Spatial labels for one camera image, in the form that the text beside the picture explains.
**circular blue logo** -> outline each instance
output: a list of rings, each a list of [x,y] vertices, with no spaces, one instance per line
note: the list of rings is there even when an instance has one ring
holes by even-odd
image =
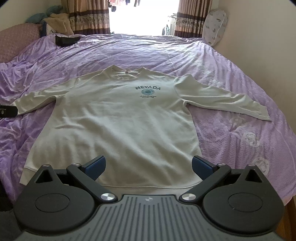
[[[154,90],[153,89],[143,89],[142,90],[142,94],[143,95],[153,95],[154,94]]]

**pink pillow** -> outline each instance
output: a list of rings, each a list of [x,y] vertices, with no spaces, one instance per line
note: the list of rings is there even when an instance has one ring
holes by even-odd
[[[20,51],[39,38],[39,25],[22,23],[0,32],[0,63],[10,62]]]

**crew neckline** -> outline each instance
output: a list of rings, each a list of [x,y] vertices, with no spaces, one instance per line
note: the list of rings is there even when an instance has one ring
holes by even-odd
[[[138,79],[139,77],[143,76],[143,74],[146,72],[147,69],[145,67],[141,67],[139,69],[134,69],[134,70],[132,69],[130,71],[138,72],[138,74],[136,76],[131,76],[129,78],[124,78],[124,79],[116,77],[116,75],[113,74],[113,70],[118,71],[118,72],[125,72],[126,71],[126,69],[122,69],[116,65],[111,65],[105,69],[105,72],[109,77],[116,79],[116,80],[135,80],[135,79]]]

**purple blanket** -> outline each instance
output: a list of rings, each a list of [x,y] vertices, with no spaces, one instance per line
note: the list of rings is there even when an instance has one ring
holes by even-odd
[[[61,48],[55,45],[54,35],[43,37],[11,62],[0,64],[0,103],[11,104],[31,91],[112,64],[124,69],[144,66],[175,76],[192,74],[204,84],[247,94],[265,105],[272,121],[191,105],[188,108],[205,159],[232,168],[255,163],[285,204],[296,194],[296,136],[285,116],[253,80],[202,39],[89,35],[73,46]],[[26,158],[53,107],[51,103],[15,119],[0,120],[0,178],[12,201],[23,188],[19,180]]]

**sweatshirt sleeve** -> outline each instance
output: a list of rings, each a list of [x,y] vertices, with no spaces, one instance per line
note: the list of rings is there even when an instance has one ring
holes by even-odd
[[[197,107],[232,111],[270,121],[267,108],[249,96],[199,83],[190,74],[176,78],[174,88],[184,102]]]
[[[17,114],[23,115],[33,110],[39,109],[50,102],[62,98],[72,88],[77,87],[78,84],[85,83],[92,77],[100,74],[102,70],[82,75],[77,78],[70,79],[60,85],[54,85],[41,91],[30,92],[27,95],[15,100],[12,105],[18,109]]]

